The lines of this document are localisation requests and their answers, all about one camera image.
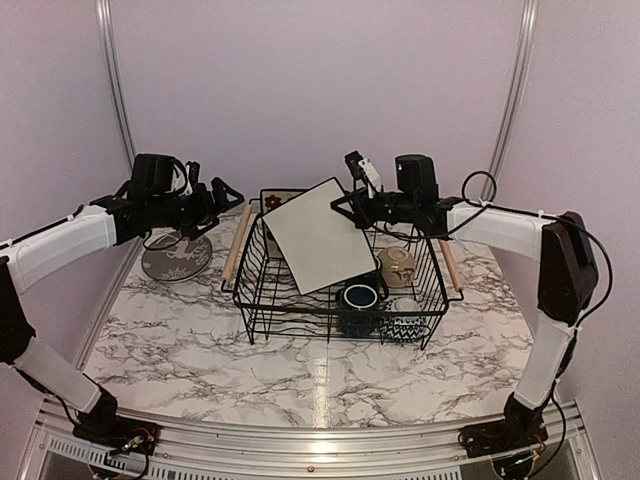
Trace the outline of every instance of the black and white patterned bowl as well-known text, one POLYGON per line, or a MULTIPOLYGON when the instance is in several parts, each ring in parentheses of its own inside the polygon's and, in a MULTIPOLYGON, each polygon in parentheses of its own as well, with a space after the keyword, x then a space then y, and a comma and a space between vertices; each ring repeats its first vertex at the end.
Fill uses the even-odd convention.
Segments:
MULTIPOLYGON (((393 311, 393 302, 387 302, 382 306, 386 312, 393 311)), ((426 317, 402 316, 402 312, 397 312, 397 317, 383 317, 380 320, 380 335, 385 340, 408 343, 415 342, 427 333, 426 317)))

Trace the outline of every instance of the black wire dish rack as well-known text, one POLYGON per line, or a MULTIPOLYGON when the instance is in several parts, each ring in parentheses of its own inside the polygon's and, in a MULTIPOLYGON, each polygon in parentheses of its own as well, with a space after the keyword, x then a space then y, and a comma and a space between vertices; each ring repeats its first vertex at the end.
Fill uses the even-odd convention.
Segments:
POLYGON ((225 290, 224 285, 231 278, 250 214, 251 206, 247 205, 223 273, 223 290, 232 292, 233 302, 242 313, 251 344, 257 335, 264 335, 266 339, 270 335, 316 337, 326 338, 327 342, 332 338, 348 338, 385 343, 397 342, 402 338, 404 342, 419 342, 420 349, 424 350, 450 303, 464 299, 461 285, 456 285, 457 271, 452 270, 455 264, 446 242, 441 242, 441 249, 460 295, 458 298, 449 298, 447 295, 432 240, 420 239, 413 228, 408 232, 411 240, 404 243, 382 229, 366 231, 374 255, 388 246, 401 246, 409 250, 415 260, 415 274, 410 286, 389 289, 389 297, 380 310, 358 312, 358 315, 370 315, 374 328, 367 335, 354 336, 345 332, 340 322, 340 319, 353 315, 351 310, 341 310, 337 301, 345 282, 301 295, 287 262, 269 255, 268 230, 261 214, 256 215, 249 230, 233 289, 225 290), (414 299, 420 310, 403 311, 401 315, 385 310, 385 305, 401 297, 414 299))

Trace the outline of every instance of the white wall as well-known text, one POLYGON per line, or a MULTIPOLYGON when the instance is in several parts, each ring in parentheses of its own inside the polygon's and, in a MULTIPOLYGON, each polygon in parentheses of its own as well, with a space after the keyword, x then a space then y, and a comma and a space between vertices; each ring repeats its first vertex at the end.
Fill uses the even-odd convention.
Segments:
MULTIPOLYGON (((639 25, 635 0, 541 2, 498 195, 505 205, 576 210, 609 249, 613 296, 585 321, 561 391, 578 400, 602 478, 616 480, 637 479, 640 468, 639 25)), ((528 262, 500 259, 531 315, 537 272, 528 262)))
MULTIPOLYGON (((4 240, 115 191, 128 171, 95 2, 0 2, 0 64, 4 240)), ((85 258, 22 298, 38 336, 67 359, 77 354, 124 253, 116 249, 85 258)), ((0 477, 12 479, 41 396, 5 365, 0 365, 0 385, 0 477)))
POLYGON ((442 191, 490 162, 522 13, 513 0, 114 1, 140 151, 203 163, 247 196, 436 160, 442 191))

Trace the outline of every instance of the dish rack handle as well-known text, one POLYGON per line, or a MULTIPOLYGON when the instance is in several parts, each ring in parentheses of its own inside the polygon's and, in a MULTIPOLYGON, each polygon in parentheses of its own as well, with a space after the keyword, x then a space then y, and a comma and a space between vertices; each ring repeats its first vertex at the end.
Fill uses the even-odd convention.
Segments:
POLYGON ((451 253, 451 247, 449 243, 444 240, 438 239, 438 245, 440 245, 440 251, 442 252, 442 256, 444 257, 444 263, 447 264, 447 270, 449 270, 449 276, 451 277, 451 283, 453 283, 453 289, 456 292, 462 292, 464 290, 464 284, 462 283, 462 278, 460 277, 460 272, 458 271, 458 265, 453 258, 453 254, 451 253))
POLYGON ((229 249, 227 261, 224 264, 224 270, 222 270, 223 289, 224 285, 226 283, 229 283, 229 280, 231 280, 233 271, 236 268, 236 261, 238 260, 238 254, 240 253, 240 247, 242 246, 242 239, 244 238, 244 234, 247 231, 247 226, 249 225, 249 218, 251 218, 251 204, 247 204, 247 206, 245 206, 244 210, 242 211, 240 223, 238 224, 238 229, 236 230, 236 235, 233 237, 233 243, 231 244, 231 248, 229 249))

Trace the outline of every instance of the white marble surface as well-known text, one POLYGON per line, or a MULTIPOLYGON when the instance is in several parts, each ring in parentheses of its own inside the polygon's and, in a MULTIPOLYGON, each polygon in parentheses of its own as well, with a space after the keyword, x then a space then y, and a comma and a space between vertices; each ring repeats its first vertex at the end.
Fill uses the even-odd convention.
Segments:
POLYGON ((126 408, 227 423, 369 427, 502 410, 531 335, 488 248, 453 244, 466 282, 429 345, 256 337, 250 345, 220 275, 238 217, 210 233, 197 278, 160 284, 137 262, 86 373, 126 408))

